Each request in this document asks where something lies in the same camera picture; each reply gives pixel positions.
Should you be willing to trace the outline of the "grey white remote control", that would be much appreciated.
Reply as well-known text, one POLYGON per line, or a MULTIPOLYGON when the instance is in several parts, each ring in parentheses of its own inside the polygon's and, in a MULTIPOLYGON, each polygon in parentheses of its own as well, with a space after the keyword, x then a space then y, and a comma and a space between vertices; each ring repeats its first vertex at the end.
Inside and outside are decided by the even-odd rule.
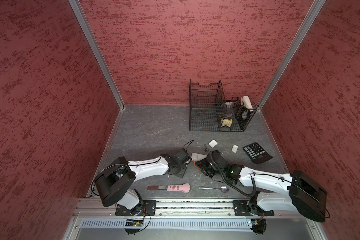
POLYGON ((205 159, 207 156, 203 155, 203 154, 198 154, 198 153, 192 153, 191 154, 191 159, 193 162, 198 162, 201 161, 203 159, 205 159))

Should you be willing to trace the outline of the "white battery cover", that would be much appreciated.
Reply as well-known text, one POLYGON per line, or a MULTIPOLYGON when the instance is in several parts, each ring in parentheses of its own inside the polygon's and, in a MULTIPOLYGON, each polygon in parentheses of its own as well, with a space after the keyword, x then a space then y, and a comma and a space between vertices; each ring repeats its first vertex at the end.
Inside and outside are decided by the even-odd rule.
POLYGON ((218 145, 218 142, 217 142, 216 140, 212 140, 212 141, 209 142, 209 146, 210 146, 211 148, 214 148, 214 147, 217 146, 217 145, 218 145))
POLYGON ((233 147, 232 147, 232 152, 233 153, 236 153, 237 151, 238 151, 238 146, 237 145, 233 145, 233 147))

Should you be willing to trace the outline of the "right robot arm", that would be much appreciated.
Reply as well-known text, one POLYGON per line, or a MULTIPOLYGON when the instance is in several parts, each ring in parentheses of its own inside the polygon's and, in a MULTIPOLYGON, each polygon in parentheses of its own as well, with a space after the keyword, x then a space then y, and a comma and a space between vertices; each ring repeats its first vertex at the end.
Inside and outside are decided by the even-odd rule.
POLYGON ((302 171, 291 174, 263 172, 230 164, 219 151, 210 152, 195 166, 207 177, 249 198, 246 210, 254 216, 272 211, 297 212, 314 222, 331 217, 327 209, 327 191, 302 171))

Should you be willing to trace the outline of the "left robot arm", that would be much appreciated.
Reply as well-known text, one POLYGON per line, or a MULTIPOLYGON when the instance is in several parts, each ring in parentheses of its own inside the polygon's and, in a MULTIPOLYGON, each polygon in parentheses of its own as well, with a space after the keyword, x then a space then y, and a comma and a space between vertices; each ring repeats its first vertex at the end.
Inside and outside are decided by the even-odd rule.
POLYGON ((182 178, 190 161, 191 157, 185 149, 173 156, 162 154, 145 161, 127 161, 125 157, 119 157, 95 176, 93 185, 104 207, 121 205, 136 215, 142 211, 144 201, 131 188, 132 184, 153 176, 182 178))

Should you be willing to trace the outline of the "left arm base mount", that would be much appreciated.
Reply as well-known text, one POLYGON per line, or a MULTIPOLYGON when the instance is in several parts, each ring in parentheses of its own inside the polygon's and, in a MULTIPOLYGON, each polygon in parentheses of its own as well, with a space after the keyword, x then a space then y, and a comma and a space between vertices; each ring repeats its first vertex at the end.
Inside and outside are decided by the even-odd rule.
POLYGON ((116 204, 116 216, 154 216, 156 211, 156 200, 143 200, 132 210, 116 204))

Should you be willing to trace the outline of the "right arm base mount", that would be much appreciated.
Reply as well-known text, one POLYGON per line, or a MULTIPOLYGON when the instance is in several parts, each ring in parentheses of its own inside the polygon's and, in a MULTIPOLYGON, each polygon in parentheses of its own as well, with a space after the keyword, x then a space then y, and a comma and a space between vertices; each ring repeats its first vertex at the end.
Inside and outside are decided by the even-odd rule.
POLYGON ((233 209, 237 217, 273 217, 274 211, 265 211, 257 204, 248 203, 248 201, 234 200, 233 209))

